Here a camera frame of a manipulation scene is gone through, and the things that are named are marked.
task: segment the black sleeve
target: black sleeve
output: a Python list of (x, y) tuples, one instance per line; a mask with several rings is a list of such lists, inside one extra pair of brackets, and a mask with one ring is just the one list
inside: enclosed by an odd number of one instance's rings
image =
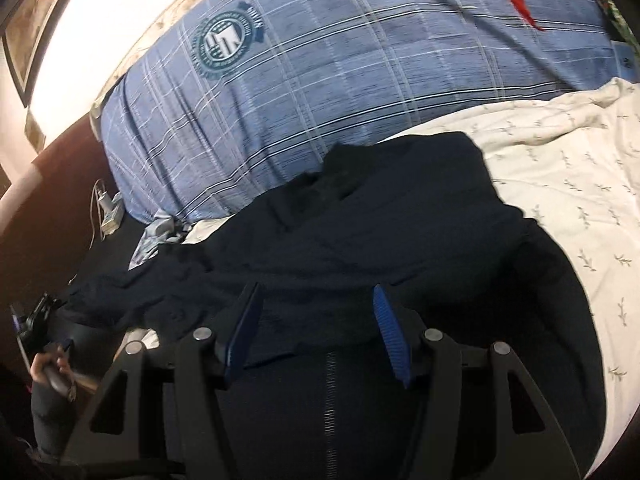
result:
[(52, 388), (33, 383), (31, 415), (43, 462), (57, 462), (76, 424), (76, 410)]

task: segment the hand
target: hand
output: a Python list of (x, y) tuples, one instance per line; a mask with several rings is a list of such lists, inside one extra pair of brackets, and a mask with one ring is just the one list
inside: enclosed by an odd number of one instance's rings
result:
[(69, 367), (69, 361), (65, 356), (62, 346), (58, 346), (58, 350), (56, 352), (36, 354), (36, 357), (33, 358), (33, 363), (31, 363), (29, 373), (35, 383), (42, 384), (43, 386), (50, 386), (49, 380), (42, 370), (45, 365), (50, 363), (55, 366), (61, 374), (73, 381), (74, 374)]

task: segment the white cord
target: white cord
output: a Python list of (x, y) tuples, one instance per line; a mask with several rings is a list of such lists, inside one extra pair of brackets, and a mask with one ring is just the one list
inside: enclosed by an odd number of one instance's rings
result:
[(30, 449), (30, 450), (31, 450), (31, 452), (33, 453), (33, 446), (32, 446), (31, 444), (29, 444), (26, 440), (24, 440), (21, 436), (17, 436), (17, 437), (15, 437), (15, 439), (16, 439), (18, 442), (21, 442), (21, 443), (26, 444), (27, 446), (29, 446), (29, 449)]
[(102, 216), (103, 215), (102, 208), (98, 203), (100, 196), (105, 192), (106, 190), (104, 189), (104, 181), (101, 178), (99, 178), (98, 180), (95, 181), (94, 188), (91, 190), (91, 202), (89, 204), (89, 220), (91, 220), (91, 243), (89, 244), (89, 249), (91, 249), (94, 246), (94, 240), (95, 240), (94, 202), (98, 210), (98, 229), (100, 229), (100, 240), (104, 241), (105, 239), (104, 232), (102, 232), (102, 229), (100, 228), (104, 218)]

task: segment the black object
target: black object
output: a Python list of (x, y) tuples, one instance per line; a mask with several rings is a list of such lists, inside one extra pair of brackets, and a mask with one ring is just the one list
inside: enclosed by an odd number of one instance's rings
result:
[[(27, 371), (30, 370), (31, 362), (37, 352), (55, 351), (56, 349), (57, 345), (55, 344), (53, 348), (48, 348), (47, 329), (52, 313), (59, 306), (60, 302), (46, 293), (28, 316), (24, 315), (20, 304), (14, 303), (10, 306), (18, 347)], [(63, 344), (65, 351), (68, 351), (71, 346), (71, 341)], [(61, 374), (53, 364), (45, 364), (42, 371), (57, 393), (70, 402), (76, 398), (76, 384)]]
[[(262, 309), (251, 283), (236, 304), (175, 344), (146, 350), (129, 342), (76, 425), (62, 466), (87, 478), (186, 473), (189, 479), (237, 478), (215, 395), (242, 371)], [(169, 458), (163, 422), (164, 386), (175, 390), (179, 460)]]
[[(430, 379), (426, 416), (406, 460), (408, 480), (581, 478), (553, 411), (507, 343), (489, 350), (459, 345), (427, 329), (415, 310), (391, 304), (382, 286), (374, 292), (374, 312), (396, 377), (405, 387)], [(495, 447), (481, 470), (456, 474), (463, 377), (472, 370), (491, 376)]]
[[(132, 271), (74, 288), (58, 312), (93, 327), (153, 328), (167, 344), (254, 281), (264, 315), (248, 366), (373, 340), (372, 290), (391, 283), (456, 341), (516, 348), (581, 471), (593, 463), (606, 410), (587, 298), (562, 249), (501, 202), (464, 134), (334, 146), (321, 173), (260, 195), (200, 244), (163, 245)], [(372, 443), (380, 453), (383, 440)]]

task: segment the bed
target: bed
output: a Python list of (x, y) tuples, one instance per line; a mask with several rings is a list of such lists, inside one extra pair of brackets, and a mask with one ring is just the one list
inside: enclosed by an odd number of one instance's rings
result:
[(590, 301), (607, 423), (592, 471), (640, 404), (640, 86), (615, 78), (549, 102), (483, 105), (399, 134), (467, 132), (501, 198), (564, 249)]

